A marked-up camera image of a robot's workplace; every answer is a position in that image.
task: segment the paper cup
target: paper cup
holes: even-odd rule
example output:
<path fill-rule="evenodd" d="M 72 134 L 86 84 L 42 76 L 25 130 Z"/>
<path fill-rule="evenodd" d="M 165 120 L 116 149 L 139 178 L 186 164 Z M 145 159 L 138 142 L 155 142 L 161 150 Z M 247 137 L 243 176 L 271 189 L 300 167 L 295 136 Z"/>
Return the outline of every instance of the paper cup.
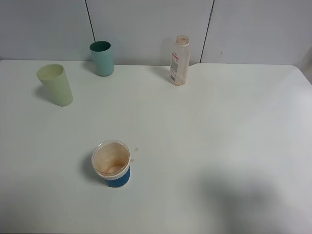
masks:
<path fill-rule="evenodd" d="M 130 177 L 130 151 L 118 140 L 108 140 L 98 145 L 92 154 L 95 172 L 109 187 L 125 185 Z"/>

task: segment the stain inside cup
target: stain inside cup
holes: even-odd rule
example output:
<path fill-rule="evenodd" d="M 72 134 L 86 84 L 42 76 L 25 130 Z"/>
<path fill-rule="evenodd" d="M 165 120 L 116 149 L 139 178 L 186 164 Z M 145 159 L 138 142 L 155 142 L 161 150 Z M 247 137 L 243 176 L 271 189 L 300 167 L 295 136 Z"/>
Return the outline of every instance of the stain inside cup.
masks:
<path fill-rule="evenodd" d="M 126 167 L 129 158 L 127 148 L 114 142 L 104 145 L 97 151 L 93 165 L 104 176 L 113 176 Z"/>

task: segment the plastic bottle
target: plastic bottle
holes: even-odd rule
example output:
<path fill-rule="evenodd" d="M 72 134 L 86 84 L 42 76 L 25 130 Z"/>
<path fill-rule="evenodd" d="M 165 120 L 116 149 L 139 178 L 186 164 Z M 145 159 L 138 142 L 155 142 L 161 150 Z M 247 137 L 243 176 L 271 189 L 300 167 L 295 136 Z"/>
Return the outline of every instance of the plastic bottle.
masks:
<path fill-rule="evenodd" d="M 188 36 L 177 36 L 170 65 L 170 81 L 175 86 L 185 84 L 191 54 L 189 45 Z"/>

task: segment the plastic cup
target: plastic cup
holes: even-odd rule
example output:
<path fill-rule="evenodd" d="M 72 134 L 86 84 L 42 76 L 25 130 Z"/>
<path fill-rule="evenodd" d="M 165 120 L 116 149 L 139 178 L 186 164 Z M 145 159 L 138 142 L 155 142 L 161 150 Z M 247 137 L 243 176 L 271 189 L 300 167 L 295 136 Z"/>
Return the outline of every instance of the plastic cup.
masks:
<path fill-rule="evenodd" d="M 107 41 L 97 41 L 90 45 L 93 62 L 97 67 L 97 73 L 106 77 L 114 71 L 114 58 L 111 44 Z"/>
<path fill-rule="evenodd" d="M 73 101 L 64 67 L 59 64 L 49 64 L 37 71 L 37 77 L 44 87 L 52 94 L 54 103 L 67 106 Z"/>
<path fill-rule="evenodd" d="M 118 140 L 108 140 L 98 145 L 92 154 L 95 172 L 109 187 L 125 185 L 130 178 L 130 151 Z"/>

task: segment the bottle label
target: bottle label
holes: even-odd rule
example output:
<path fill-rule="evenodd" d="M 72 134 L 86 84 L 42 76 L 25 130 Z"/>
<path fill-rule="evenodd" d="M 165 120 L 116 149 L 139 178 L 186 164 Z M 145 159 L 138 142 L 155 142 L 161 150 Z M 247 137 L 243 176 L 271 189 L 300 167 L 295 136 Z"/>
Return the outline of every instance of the bottle label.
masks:
<path fill-rule="evenodd" d="M 170 78 L 173 81 L 176 81 L 177 67 L 178 67 L 179 58 L 175 52 L 172 53 L 171 66 L 170 66 Z"/>

